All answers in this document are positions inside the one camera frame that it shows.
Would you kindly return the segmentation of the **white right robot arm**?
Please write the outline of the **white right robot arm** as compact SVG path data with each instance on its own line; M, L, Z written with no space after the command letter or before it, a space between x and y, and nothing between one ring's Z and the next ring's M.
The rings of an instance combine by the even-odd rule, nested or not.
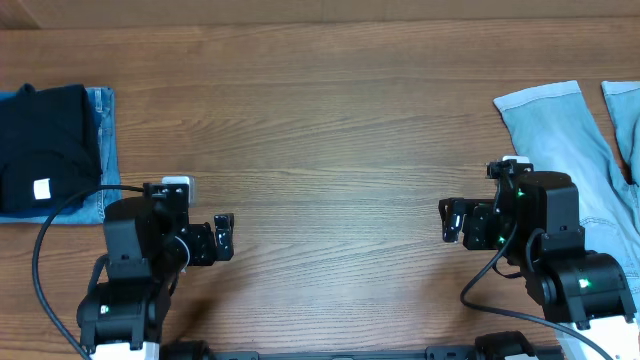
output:
M636 306L621 265L586 247L579 221L579 193L570 176L554 171L487 169L494 199L445 198L438 210L442 238L494 257L464 287L469 292L500 259L517 267L540 317L481 305L482 312L553 329L569 359L636 359Z

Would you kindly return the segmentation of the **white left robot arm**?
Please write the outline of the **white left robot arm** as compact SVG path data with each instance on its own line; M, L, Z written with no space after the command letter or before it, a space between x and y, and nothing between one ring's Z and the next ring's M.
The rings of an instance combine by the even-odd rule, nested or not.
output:
M234 255L233 214L192 224L185 200L132 197L106 209L107 252L77 309L80 344L93 360L206 359L204 341L162 342L179 275Z

